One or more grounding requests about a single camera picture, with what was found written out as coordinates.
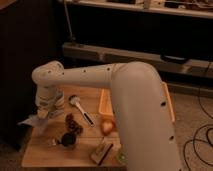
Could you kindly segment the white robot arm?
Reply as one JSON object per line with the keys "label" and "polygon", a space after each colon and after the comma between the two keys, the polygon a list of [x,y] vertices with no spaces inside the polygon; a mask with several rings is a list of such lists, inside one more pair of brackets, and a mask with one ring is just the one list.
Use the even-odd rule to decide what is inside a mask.
{"label": "white robot arm", "polygon": [[108,88],[128,171],[181,171],[182,163],[162,80],[144,62],[66,69],[58,61],[32,72],[36,99],[51,99],[62,84]]}

